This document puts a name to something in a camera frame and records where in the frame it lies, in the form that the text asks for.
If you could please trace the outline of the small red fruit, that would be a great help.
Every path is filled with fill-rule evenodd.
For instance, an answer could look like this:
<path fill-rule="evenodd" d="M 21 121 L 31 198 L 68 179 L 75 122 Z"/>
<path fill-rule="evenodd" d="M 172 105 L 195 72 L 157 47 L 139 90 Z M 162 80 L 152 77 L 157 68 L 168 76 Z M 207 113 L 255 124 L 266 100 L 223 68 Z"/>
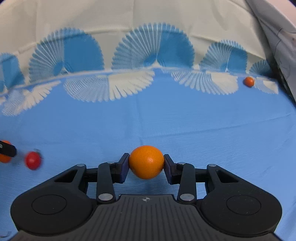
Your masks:
<path fill-rule="evenodd" d="M 25 156 L 25 165 L 30 170 L 36 170 L 41 166 L 42 157 L 38 151 L 30 151 Z"/>

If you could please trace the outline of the grey blanket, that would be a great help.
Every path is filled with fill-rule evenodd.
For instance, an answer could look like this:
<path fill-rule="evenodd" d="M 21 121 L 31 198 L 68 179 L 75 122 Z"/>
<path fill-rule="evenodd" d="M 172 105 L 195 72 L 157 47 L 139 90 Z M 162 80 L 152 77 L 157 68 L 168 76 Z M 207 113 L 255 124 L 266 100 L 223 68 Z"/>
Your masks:
<path fill-rule="evenodd" d="M 269 44 L 267 62 L 250 68 L 255 75 L 274 75 L 295 101 L 295 5 L 290 1 L 247 1 Z"/>

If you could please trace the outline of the blue white patterned cloth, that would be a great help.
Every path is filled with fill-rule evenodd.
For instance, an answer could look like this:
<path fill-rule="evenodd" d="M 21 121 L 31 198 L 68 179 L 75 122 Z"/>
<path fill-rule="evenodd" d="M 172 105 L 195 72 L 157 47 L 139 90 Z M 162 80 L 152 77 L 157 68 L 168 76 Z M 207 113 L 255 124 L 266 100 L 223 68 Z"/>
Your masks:
<path fill-rule="evenodd" d="M 17 196 L 142 145 L 273 194 L 275 233 L 295 240 L 295 101 L 250 73 L 268 52 L 247 1 L 3 1 L 1 139 L 18 153 L 1 164 L 1 240 Z"/>

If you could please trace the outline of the round orange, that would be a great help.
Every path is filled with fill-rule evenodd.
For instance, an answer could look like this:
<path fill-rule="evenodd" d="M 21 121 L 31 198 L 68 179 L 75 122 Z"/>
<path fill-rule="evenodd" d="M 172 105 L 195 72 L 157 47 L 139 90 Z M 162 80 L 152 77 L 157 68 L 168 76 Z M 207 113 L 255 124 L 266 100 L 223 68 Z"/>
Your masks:
<path fill-rule="evenodd" d="M 164 168 L 163 153 L 153 146 L 140 146 L 129 156 L 129 168 L 138 178 L 149 180 L 158 176 Z"/>

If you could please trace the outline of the orange with stem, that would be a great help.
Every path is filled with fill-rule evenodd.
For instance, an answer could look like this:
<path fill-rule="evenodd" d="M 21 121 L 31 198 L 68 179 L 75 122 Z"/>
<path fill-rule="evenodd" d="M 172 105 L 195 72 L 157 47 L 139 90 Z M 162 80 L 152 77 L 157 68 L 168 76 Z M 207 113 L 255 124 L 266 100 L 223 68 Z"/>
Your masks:
<path fill-rule="evenodd" d="M 12 151 L 11 142 L 7 140 L 1 140 L 1 154 L 0 161 L 1 163 L 9 163 L 12 159 L 11 151 Z"/>

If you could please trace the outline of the small far orange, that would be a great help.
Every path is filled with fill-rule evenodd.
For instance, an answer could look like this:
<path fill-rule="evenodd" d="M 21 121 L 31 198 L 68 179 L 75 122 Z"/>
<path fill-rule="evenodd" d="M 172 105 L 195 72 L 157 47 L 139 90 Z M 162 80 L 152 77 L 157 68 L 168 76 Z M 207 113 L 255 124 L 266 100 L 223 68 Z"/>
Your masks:
<path fill-rule="evenodd" d="M 243 80 L 243 84 L 244 84 L 245 86 L 251 88 L 251 87 L 254 86 L 254 84 L 255 84 L 255 80 L 254 80 L 252 77 L 248 76 L 248 77 L 246 77 L 246 78 Z"/>

